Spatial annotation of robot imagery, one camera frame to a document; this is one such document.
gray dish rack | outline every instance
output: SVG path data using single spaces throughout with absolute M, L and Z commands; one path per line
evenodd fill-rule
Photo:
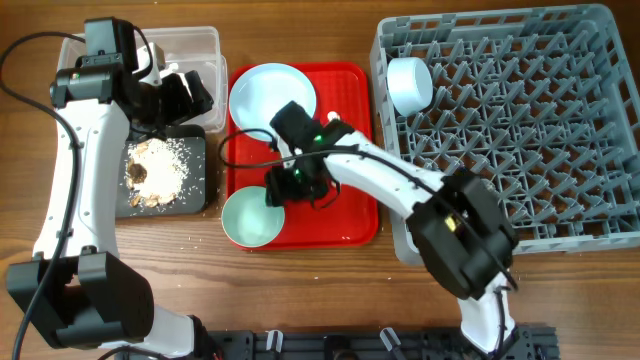
M 419 57 L 429 108 L 400 116 L 391 59 Z M 602 5 L 387 18 L 370 54 L 385 148 L 430 170 L 481 174 L 520 234 L 517 254 L 640 245 L 640 98 Z M 422 262 L 391 214 L 397 257 Z

wooden table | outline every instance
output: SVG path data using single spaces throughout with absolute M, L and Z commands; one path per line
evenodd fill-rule
M 212 25 L 229 73 L 264 62 L 352 61 L 369 72 L 369 51 L 384 17 L 555 5 L 559 1 L 215 1 L 193 5 L 124 0 L 104 5 L 0 7 L 0 48 L 43 30 L 81 32 L 84 19 L 113 15 L 141 28 Z M 640 69 L 640 4 L 613 10 L 632 68 Z M 18 49 L 5 81 L 49 103 L 59 40 Z M 0 94 L 0 287 L 7 266 L 27 261 L 44 220 L 55 160 L 54 122 Z M 381 141 L 381 134 L 376 134 Z M 378 235 L 353 249 L 242 252 L 226 239 L 220 204 L 203 214 L 118 221 L 122 259 L 145 276 L 157 303 L 199 316 L 209 329 L 319 330 L 392 325 L 457 326 L 455 299 L 421 267 L 397 261 L 387 211 Z M 640 354 L 640 251 L 519 256 L 521 291 L 510 296 L 519 322 L 558 328 L 563 359 L 633 359 Z M 22 312 L 0 291 L 0 358 L 9 358 Z M 95 359 L 100 351 L 51 350 L 28 332 L 25 359 Z

wooden surface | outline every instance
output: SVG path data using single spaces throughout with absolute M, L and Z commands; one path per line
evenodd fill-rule
M 212 25 L 229 73 L 251 63 L 353 61 L 369 73 L 369 51 L 384 17 L 554 5 L 554 1 L 217 1 L 14 7 L 0 5 L 0 48 L 28 33 L 81 32 L 84 19 L 113 15 L 141 28 Z M 631 67 L 640 69 L 640 5 L 606 1 Z M 48 103 L 60 41 L 37 40 L 5 66 L 15 90 Z M 0 94 L 0 285 L 7 266 L 27 261 L 44 220 L 55 160 L 52 119 Z M 380 141 L 381 134 L 376 134 Z M 397 261 L 386 210 L 364 247 L 247 253 L 225 238 L 219 203 L 202 215 L 119 221 L 122 259 L 145 276 L 157 303 L 199 316 L 209 329 L 320 330 L 457 326 L 455 299 L 420 267 Z M 640 354 L 640 251 L 519 256 L 521 291 L 510 296 L 519 322 L 558 328 L 563 359 L 634 359 Z M 8 358 L 21 311 L 0 290 L 0 358 Z M 99 351 L 51 350 L 30 329 L 25 359 L 94 359 Z

white cup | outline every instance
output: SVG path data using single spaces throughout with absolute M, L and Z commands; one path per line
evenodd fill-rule
M 278 236 L 284 226 L 284 208 L 268 207 L 267 189 L 261 186 L 242 188 L 222 208 L 222 228 L 234 243 L 256 248 Z
M 431 74 L 420 58 L 391 60 L 387 70 L 387 86 L 391 101 L 402 116 L 413 115 L 431 104 Z

red tray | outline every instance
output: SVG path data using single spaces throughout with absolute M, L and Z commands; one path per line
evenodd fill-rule
M 253 66 L 238 69 L 231 77 L 229 92 L 240 75 Z M 336 111 L 343 121 L 371 139 L 369 89 L 367 76 L 358 66 L 346 62 L 292 64 L 311 80 L 316 90 L 317 106 L 314 118 L 326 124 L 327 113 Z M 228 121 L 228 132 L 237 130 Z M 280 158 L 271 153 L 267 143 L 240 135 L 229 141 L 227 156 L 230 162 L 260 163 Z M 268 169 L 227 169 L 227 196 L 247 186 L 264 186 Z M 316 206 L 335 196 L 335 190 Z M 369 195 L 343 186 L 338 199 L 326 209 L 314 210 L 308 202 L 290 203 L 285 207 L 285 223 L 278 237 L 260 247 L 270 249 L 303 249 L 364 245 L 378 230 L 377 201 Z

